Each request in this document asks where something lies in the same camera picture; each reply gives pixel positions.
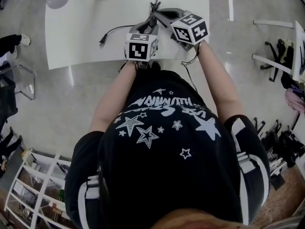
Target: tiled floor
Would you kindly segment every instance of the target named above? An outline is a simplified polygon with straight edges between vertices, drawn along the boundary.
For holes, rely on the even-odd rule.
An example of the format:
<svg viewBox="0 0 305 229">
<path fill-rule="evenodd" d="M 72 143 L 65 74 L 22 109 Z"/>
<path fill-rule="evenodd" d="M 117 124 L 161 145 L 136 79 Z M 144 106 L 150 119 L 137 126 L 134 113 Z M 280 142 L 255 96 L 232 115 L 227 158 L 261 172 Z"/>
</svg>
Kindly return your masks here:
<svg viewBox="0 0 305 229">
<path fill-rule="evenodd" d="M 229 20 L 228 0 L 210 0 L 210 45 L 233 78 L 250 119 L 265 120 L 270 128 L 276 119 L 290 125 L 295 111 L 285 102 L 280 83 L 268 81 L 269 71 L 261 71 L 252 53 L 271 57 L 265 41 L 293 39 L 285 28 L 253 25 L 253 19 L 293 22 L 305 28 L 305 7 L 301 0 L 233 0 L 234 21 Z M 27 147 L 55 154 L 61 151 L 71 157 L 76 142 L 86 134 L 93 111 L 107 86 L 117 75 L 122 62 L 89 63 L 49 71 L 44 38 L 46 0 L 9 0 L 0 11 L 0 36 L 26 33 L 30 47 L 19 47 L 18 59 L 37 73 L 37 99 L 30 102 L 17 96 L 18 114 L 9 119 Z M 180 62 L 163 61 L 165 69 L 178 72 L 189 81 Z M 215 110 L 204 74 L 196 62 L 191 76 L 207 105 Z M 25 74 L 15 73 L 20 88 L 29 81 Z"/>
</svg>

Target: chair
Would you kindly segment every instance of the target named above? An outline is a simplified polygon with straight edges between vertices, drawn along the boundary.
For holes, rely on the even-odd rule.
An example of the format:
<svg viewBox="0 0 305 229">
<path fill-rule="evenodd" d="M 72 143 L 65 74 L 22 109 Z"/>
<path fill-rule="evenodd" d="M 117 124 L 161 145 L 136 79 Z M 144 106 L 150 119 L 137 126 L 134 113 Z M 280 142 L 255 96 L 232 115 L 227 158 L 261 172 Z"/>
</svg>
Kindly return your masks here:
<svg viewBox="0 0 305 229">
<path fill-rule="evenodd" d="M 292 68 L 292 62 L 291 62 L 291 65 L 289 65 L 289 64 L 287 64 L 287 63 L 281 63 L 281 58 L 283 57 L 283 55 L 285 54 L 285 51 L 286 51 L 286 48 L 285 48 L 285 44 L 284 44 L 284 42 L 283 42 L 283 40 L 282 39 L 279 39 L 278 40 L 278 42 L 277 42 L 277 49 L 278 49 L 278 52 L 279 52 L 279 54 L 277 55 L 276 54 L 276 52 L 275 52 L 275 50 L 274 50 L 274 48 L 273 48 L 273 46 L 272 46 L 272 44 L 271 43 L 269 43 L 269 42 L 265 42 L 265 45 L 269 45 L 270 46 L 270 48 L 271 48 L 271 51 L 272 51 L 272 53 L 273 53 L 273 56 L 274 56 L 274 62 L 276 62 L 276 63 L 278 63 L 278 64 L 281 64 L 281 65 L 283 65 L 283 66 L 286 66 L 287 68 L 289 68 L 289 69 L 291 69 Z M 290 53 L 291 52 L 291 49 L 290 49 L 291 47 L 289 47 L 289 49 L 288 49 L 288 51 L 287 51 L 287 57 L 285 58 L 285 59 L 287 59 L 288 57 L 290 58 L 290 57 L 292 57 L 293 58 L 293 51 L 292 51 L 292 55 L 291 54 L 289 54 L 288 55 L 288 53 Z M 274 66 L 273 65 L 267 65 L 267 66 L 263 66 L 263 65 L 261 65 L 261 70 L 267 70 L 267 69 L 270 69 L 270 68 L 273 68 Z M 276 79 L 276 77 L 277 77 L 277 74 L 278 74 L 278 68 L 276 68 L 275 69 L 275 74 L 274 74 L 274 76 L 273 76 L 273 78 L 269 78 L 269 81 L 271 81 L 271 82 L 275 82 L 275 79 Z"/>
<path fill-rule="evenodd" d="M 33 97 L 28 96 L 23 91 L 15 92 L 16 84 L 13 80 L 12 69 L 21 68 L 33 76 Z M 33 101 L 36 98 L 35 94 L 36 74 L 34 71 L 24 67 L 23 65 L 16 65 L 11 67 L 8 62 L 0 66 L 0 132 L 7 119 L 18 112 L 16 105 L 16 94 L 21 94 Z"/>
</svg>

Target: white shelf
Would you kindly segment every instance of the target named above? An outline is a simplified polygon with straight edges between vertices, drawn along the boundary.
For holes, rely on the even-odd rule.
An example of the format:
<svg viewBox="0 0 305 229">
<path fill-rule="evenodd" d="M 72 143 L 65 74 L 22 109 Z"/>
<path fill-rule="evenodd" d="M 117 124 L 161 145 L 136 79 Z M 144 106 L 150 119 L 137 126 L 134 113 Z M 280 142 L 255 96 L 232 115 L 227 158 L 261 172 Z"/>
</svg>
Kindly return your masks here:
<svg viewBox="0 0 305 229">
<path fill-rule="evenodd" d="M 57 183 L 62 189 L 64 189 L 65 187 L 65 180 L 57 178 L 57 177 L 50 177 L 50 180 L 52 180 L 53 182 Z"/>
<path fill-rule="evenodd" d="M 13 194 L 13 193 L 10 193 L 10 195 L 14 198 L 14 199 L 16 199 L 19 203 L 21 203 L 25 208 L 27 208 L 28 210 L 30 210 L 31 212 L 34 212 L 34 210 L 30 207 L 30 206 L 28 206 L 26 203 L 24 203 L 20 198 L 18 198 L 15 194 Z"/>
<path fill-rule="evenodd" d="M 31 165 L 33 162 L 33 157 L 35 160 L 35 163 L 37 163 L 41 169 L 35 170 L 32 167 L 29 167 L 27 164 Z M 29 229 L 35 229 L 36 228 L 36 222 L 37 222 L 37 216 L 44 219 L 47 223 L 47 226 L 50 228 L 48 223 L 53 224 L 56 227 L 62 228 L 62 229 L 70 229 L 69 227 L 66 227 L 58 222 L 53 221 L 52 219 L 45 217 L 41 210 L 41 202 L 42 200 L 49 201 L 53 204 L 57 204 L 59 207 L 65 208 L 65 203 L 62 201 L 58 201 L 55 198 L 52 198 L 45 194 L 47 187 L 52 186 L 53 183 L 57 184 L 59 186 L 59 189 L 64 189 L 65 185 L 65 177 L 66 173 L 61 170 L 61 168 L 58 166 L 58 164 L 67 165 L 70 166 L 71 162 L 60 160 L 60 154 L 57 154 L 54 158 L 39 155 L 32 153 L 31 151 L 28 151 L 25 156 L 23 157 L 23 163 L 20 166 L 15 179 L 11 185 L 6 203 L 5 203 L 5 210 L 9 210 L 14 217 L 16 217 L 26 228 Z M 37 177 L 43 181 L 42 186 L 40 188 L 40 191 L 37 191 L 36 189 L 32 188 L 31 186 L 27 185 L 26 183 L 22 182 L 20 179 L 18 179 L 22 169 L 24 169 L 29 175 L 33 177 Z M 12 190 L 15 186 L 15 183 L 19 182 L 21 185 L 23 185 L 28 191 L 32 192 L 37 196 L 35 208 L 32 209 L 29 207 L 25 202 L 23 202 L 20 198 L 18 198 L 15 194 L 12 193 Z M 16 213 L 11 211 L 11 209 L 8 206 L 8 203 L 10 202 L 10 197 L 13 197 L 16 199 L 20 204 L 22 204 L 24 207 L 28 208 L 32 213 L 32 220 L 31 225 L 27 225 L 23 220 L 22 217 L 18 216 Z"/>
<path fill-rule="evenodd" d="M 54 226 L 59 227 L 59 228 L 62 228 L 62 229 L 71 229 L 70 227 L 66 227 L 66 226 L 64 226 L 64 225 L 62 225 L 62 224 L 60 224 L 58 222 L 55 222 L 55 221 L 51 220 L 48 217 L 43 216 L 41 213 L 38 213 L 38 216 L 41 217 L 42 219 L 46 220 L 47 222 L 53 224 Z"/>
<path fill-rule="evenodd" d="M 64 202 L 59 201 L 59 200 L 57 200 L 57 199 L 55 199 L 55 198 L 52 198 L 52 197 L 50 197 L 50 196 L 48 196 L 48 195 L 45 195 L 45 194 L 44 194 L 44 195 L 43 195 L 43 198 L 46 199 L 46 200 L 48 200 L 48 201 L 50 201 L 50 202 L 52 202 L 52 203 L 54 203 L 54 204 L 59 204 L 59 205 L 61 205 L 61 206 L 66 207 L 66 205 L 65 205 Z"/>
<path fill-rule="evenodd" d="M 18 220 L 20 221 L 26 228 L 30 229 L 30 227 L 20 218 L 19 215 L 17 215 L 14 211 L 12 211 L 9 207 L 6 207 L 6 209 Z"/>
<path fill-rule="evenodd" d="M 38 170 L 34 170 L 33 168 L 31 168 L 31 167 L 28 167 L 27 165 L 23 165 L 23 168 L 28 172 L 28 173 L 30 173 L 32 176 L 34 176 L 34 177 L 38 177 L 38 178 L 40 178 L 41 180 L 45 180 L 45 178 L 46 178 L 46 174 L 44 174 L 44 173 L 42 173 L 42 172 L 40 172 L 40 171 L 38 171 Z"/>
<path fill-rule="evenodd" d="M 25 184 L 23 181 L 20 181 L 18 178 L 16 179 L 16 181 L 19 182 L 21 185 L 23 185 L 26 189 L 30 190 L 32 193 L 39 195 L 40 192 L 37 191 L 36 189 L 30 187 L 28 184 Z"/>
</svg>

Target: floor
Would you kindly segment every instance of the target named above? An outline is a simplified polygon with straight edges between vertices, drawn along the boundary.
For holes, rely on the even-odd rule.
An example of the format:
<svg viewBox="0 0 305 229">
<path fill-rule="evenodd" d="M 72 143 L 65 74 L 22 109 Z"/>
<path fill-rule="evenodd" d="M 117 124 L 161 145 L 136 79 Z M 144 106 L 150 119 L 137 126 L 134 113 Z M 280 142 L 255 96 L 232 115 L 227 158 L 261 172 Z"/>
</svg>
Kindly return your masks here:
<svg viewBox="0 0 305 229">
<path fill-rule="evenodd" d="M 229 13 L 228 0 L 210 0 L 210 45 L 218 55 L 239 91 L 250 119 L 267 122 L 268 130 L 276 119 L 291 125 L 296 112 L 285 102 L 280 83 L 268 81 L 269 71 L 261 71 L 252 53 L 272 59 L 265 41 L 278 38 L 292 40 L 285 28 L 253 25 L 253 19 L 299 21 L 305 28 L 305 6 L 301 0 L 233 0 L 234 14 Z M 46 0 L 9 0 L 0 11 L 0 37 L 25 33 L 31 36 L 30 47 L 19 47 L 17 60 L 37 73 L 37 98 L 30 102 L 17 95 L 19 112 L 8 125 L 23 136 L 27 147 L 71 157 L 77 141 L 87 133 L 99 98 L 114 80 L 123 62 L 88 63 L 49 71 L 44 38 Z M 189 81 L 185 69 L 177 61 L 163 61 L 164 69 L 178 72 Z M 215 111 L 212 97 L 200 68 L 189 66 L 192 79 L 207 105 Z M 14 72 L 19 88 L 31 82 L 27 74 Z M 270 218 L 261 221 L 270 222 Z"/>
<path fill-rule="evenodd" d="M 270 194 L 254 221 L 257 228 L 289 218 L 305 198 L 305 180 L 297 166 L 282 173 L 285 184 L 277 191 L 271 186 Z"/>
</svg>

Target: power cord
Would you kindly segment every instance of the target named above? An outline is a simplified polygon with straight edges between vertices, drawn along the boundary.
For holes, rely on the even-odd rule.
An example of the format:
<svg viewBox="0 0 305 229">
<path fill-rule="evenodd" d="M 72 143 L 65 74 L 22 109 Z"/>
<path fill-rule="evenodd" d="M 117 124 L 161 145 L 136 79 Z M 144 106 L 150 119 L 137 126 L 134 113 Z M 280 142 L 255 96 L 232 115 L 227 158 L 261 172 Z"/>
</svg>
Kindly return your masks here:
<svg viewBox="0 0 305 229">
<path fill-rule="evenodd" d="M 192 83 L 193 87 L 195 88 L 196 92 L 198 92 L 198 90 L 197 90 L 197 88 L 196 88 L 196 86 L 195 86 L 195 84 L 194 84 L 194 82 L 193 82 L 193 80 L 191 78 L 191 75 L 190 75 L 190 72 L 189 72 L 189 69 L 187 68 L 187 66 L 195 62 L 196 58 L 199 55 L 199 51 L 200 51 L 200 44 L 198 45 L 197 53 L 196 53 L 195 57 L 192 60 L 190 60 L 189 62 L 181 61 L 181 65 L 183 65 L 185 67 L 185 69 L 187 71 L 187 74 L 189 75 L 191 83 Z"/>
<path fill-rule="evenodd" d="M 110 31 L 108 31 L 104 36 L 103 38 L 100 40 L 100 44 L 105 44 L 106 43 L 106 39 L 108 37 L 108 34 L 116 29 L 119 29 L 119 28 L 124 28 L 124 27 L 132 27 L 132 26 L 135 26 L 135 25 L 122 25 L 122 26 L 118 26 L 116 28 L 113 28 L 111 29 Z"/>
</svg>

